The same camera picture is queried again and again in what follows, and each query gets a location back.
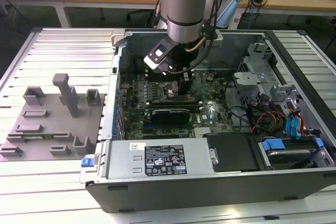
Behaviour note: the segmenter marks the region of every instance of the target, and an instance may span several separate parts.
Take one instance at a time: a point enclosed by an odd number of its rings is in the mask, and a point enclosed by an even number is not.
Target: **power supply label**
[[[145,147],[147,176],[187,174],[183,145]]]

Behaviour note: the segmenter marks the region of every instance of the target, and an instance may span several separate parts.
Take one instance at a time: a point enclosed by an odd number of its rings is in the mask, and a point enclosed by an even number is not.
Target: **wire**
[[[124,92],[124,89],[125,89],[125,86],[126,86],[126,83],[127,83],[127,71],[125,69],[122,69],[121,72],[125,72],[125,75],[126,75],[126,78],[125,78],[125,83],[124,83],[124,86],[122,87],[122,92]]]
[[[184,51],[190,53],[190,52],[195,52],[198,48],[200,48],[200,46],[206,41],[206,38],[203,37],[202,39],[200,39],[200,41],[197,43],[196,46],[194,46],[193,48],[186,48]]]
[[[4,26],[5,26],[5,28],[6,28],[7,30],[13,30],[13,31],[15,32],[15,34],[16,34],[18,37],[20,37],[21,39],[26,39],[26,38],[27,38],[27,35],[26,35],[25,33],[23,33],[22,31],[19,31],[19,30],[16,30],[16,29],[13,29],[13,28],[8,27],[7,24],[6,24],[6,22],[5,22],[4,19],[2,18],[2,16],[0,16],[0,19],[1,19],[2,23],[4,24]]]
[[[34,27],[32,23],[21,12],[19,12],[19,10],[9,0],[5,0],[5,1],[7,1],[15,9],[15,11],[17,11],[17,13],[20,14],[20,16],[31,26],[31,28]]]
[[[252,0],[252,14],[251,14],[250,22],[248,23],[248,27],[247,27],[248,30],[251,29],[251,25],[252,25],[252,19],[253,19],[253,14],[254,14],[253,9],[254,9],[254,0]]]
[[[142,119],[143,121],[146,121],[146,122],[149,122],[149,123],[152,123],[151,121],[147,120],[147,119]]]
[[[323,52],[327,52],[329,47],[331,46],[331,44],[336,40],[336,36],[329,42],[329,44],[327,45],[327,47],[325,48],[325,50]]]
[[[156,20],[156,9],[157,9],[157,7],[159,6],[160,1],[161,1],[161,0],[157,0],[156,6],[155,6],[155,10],[154,10],[154,12],[153,12],[152,28],[153,28],[154,25],[155,25],[155,20]]]

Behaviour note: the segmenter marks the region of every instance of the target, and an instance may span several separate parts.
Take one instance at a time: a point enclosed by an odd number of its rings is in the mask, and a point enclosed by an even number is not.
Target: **black cable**
[[[154,10],[154,17],[153,17],[153,21],[152,21],[152,28],[153,28],[154,25],[155,25],[156,9],[157,9],[159,3],[160,3],[160,0],[157,0],[156,6],[155,6],[155,10]]]
[[[0,19],[1,19],[2,23],[4,24],[4,26],[5,26],[5,28],[6,28],[7,30],[13,30],[13,31],[15,31],[15,32],[16,32],[15,34],[16,34],[18,37],[20,37],[21,39],[26,39],[26,38],[27,38],[28,35],[26,35],[26,34],[23,33],[22,31],[8,27],[2,16],[0,16]]]
[[[247,1],[248,1],[248,2],[247,2],[246,9],[245,9],[245,11],[243,12],[243,14],[242,14],[242,16],[241,16],[238,25],[240,25],[240,23],[241,23],[242,20],[244,19],[245,15],[246,15],[246,13],[247,13],[248,8],[249,8],[249,7],[251,8],[251,5],[250,5],[250,4],[251,4],[251,0],[247,0]]]
[[[14,8],[14,10],[20,14],[20,16],[31,26],[31,28],[34,27],[32,23],[9,0],[5,0],[5,1],[7,1]]]
[[[325,50],[323,52],[327,52],[327,50],[329,49],[329,47],[331,46],[331,44],[336,40],[336,36],[329,42],[329,44],[327,45],[327,47],[325,48]]]

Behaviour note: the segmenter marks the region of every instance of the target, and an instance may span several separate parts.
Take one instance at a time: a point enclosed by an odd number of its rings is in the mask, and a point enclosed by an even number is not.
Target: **cable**
[[[13,28],[8,27],[7,24],[6,24],[6,22],[5,22],[4,19],[2,18],[2,16],[0,16],[0,19],[1,19],[2,23],[4,24],[4,26],[5,26],[5,28],[6,28],[7,30],[13,30],[13,31],[15,32],[15,34],[16,34],[18,37],[20,37],[21,39],[26,39],[26,38],[27,38],[27,35],[26,35],[25,33],[23,33],[22,31],[19,31],[19,30],[16,30],[16,29],[13,29]]]
[[[155,6],[155,10],[154,10],[154,13],[153,13],[152,28],[153,28],[154,25],[155,25],[155,20],[156,20],[156,9],[157,9],[157,7],[159,6],[160,1],[161,1],[161,0],[157,0],[156,6]]]
[[[248,23],[248,27],[247,27],[248,30],[251,29],[251,25],[252,25],[252,19],[253,19],[253,14],[254,14],[253,9],[254,9],[254,0],[252,0],[252,14],[251,14],[250,22]]]
[[[331,46],[331,44],[336,40],[336,36],[329,42],[329,44],[327,45],[327,47],[325,48],[325,50],[323,52],[327,52],[327,50],[329,49],[329,47]]]
[[[20,16],[31,26],[31,28],[34,27],[32,23],[21,12],[19,12],[19,10],[9,0],[5,0],[5,1],[7,1],[15,9],[15,11],[17,11],[17,13],[20,14]]]
[[[202,39],[200,39],[200,41],[196,44],[196,46],[194,46],[193,48],[186,48],[184,51],[191,53],[196,51],[198,48],[200,48],[200,46],[206,41],[206,38],[203,37]]]

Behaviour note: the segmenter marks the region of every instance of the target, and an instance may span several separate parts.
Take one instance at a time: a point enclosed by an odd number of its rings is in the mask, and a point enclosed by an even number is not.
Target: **electronic device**
[[[113,29],[102,94],[77,94],[66,73],[52,79],[61,96],[25,89],[4,161],[83,157],[80,181],[109,213],[302,199],[336,184],[336,66],[314,42],[217,29],[237,0],[160,2],[167,30]],[[71,46],[60,52],[86,52]]]
[[[101,143],[80,175],[104,211],[301,199],[336,184],[336,118],[306,69],[326,63],[308,36],[217,30],[217,46],[180,94],[179,77],[156,73],[139,55],[166,34],[112,34],[118,78]],[[297,61],[300,48],[315,61]],[[334,67],[323,74],[336,78]]]

